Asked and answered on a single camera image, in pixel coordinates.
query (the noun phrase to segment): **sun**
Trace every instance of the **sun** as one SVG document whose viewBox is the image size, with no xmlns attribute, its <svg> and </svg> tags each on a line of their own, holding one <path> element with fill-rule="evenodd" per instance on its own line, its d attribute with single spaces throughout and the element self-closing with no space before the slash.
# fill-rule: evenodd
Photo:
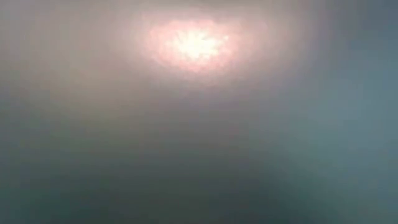
<svg viewBox="0 0 398 224">
<path fill-rule="evenodd" d="M 191 72 L 224 67 L 237 49 L 228 30 L 213 21 L 171 21 L 153 27 L 147 39 L 152 57 Z"/>
</svg>

